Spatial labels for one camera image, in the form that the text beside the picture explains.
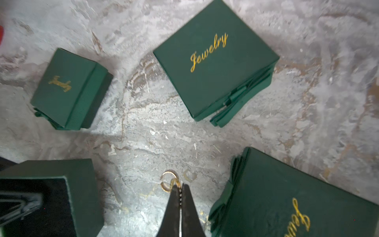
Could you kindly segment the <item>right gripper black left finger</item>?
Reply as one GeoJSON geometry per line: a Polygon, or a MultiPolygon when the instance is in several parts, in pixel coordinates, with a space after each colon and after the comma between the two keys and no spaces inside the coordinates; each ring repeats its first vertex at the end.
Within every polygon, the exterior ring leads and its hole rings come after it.
{"type": "Polygon", "coordinates": [[[169,196],[166,211],[156,237],[178,237],[180,233],[181,192],[174,185],[169,196]]]}

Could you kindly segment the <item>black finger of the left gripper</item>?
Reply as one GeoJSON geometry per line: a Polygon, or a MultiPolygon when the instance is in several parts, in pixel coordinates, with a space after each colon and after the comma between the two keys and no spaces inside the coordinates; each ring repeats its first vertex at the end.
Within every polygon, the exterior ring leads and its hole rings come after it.
{"type": "Polygon", "coordinates": [[[39,210],[42,193],[1,191],[1,227],[39,210]]]}

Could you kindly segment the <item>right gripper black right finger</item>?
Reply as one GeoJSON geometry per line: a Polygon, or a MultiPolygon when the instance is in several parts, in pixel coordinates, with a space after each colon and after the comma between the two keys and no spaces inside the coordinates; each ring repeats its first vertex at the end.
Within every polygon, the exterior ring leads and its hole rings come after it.
{"type": "Polygon", "coordinates": [[[190,187],[187,184],[182,185],[181,209],[182,236],[206,237],[194,205],[194,201],[190,192],[190,187]]]}

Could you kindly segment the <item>green jewelry box lid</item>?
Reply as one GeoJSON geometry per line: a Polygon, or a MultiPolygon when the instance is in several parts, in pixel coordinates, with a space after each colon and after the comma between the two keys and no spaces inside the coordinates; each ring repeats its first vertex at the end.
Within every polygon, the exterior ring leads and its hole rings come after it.
{"type": "Polygon", "coordinates": [[[379,207],[247,147],[209,221],[214,237],[372,237],[379,207]]]}

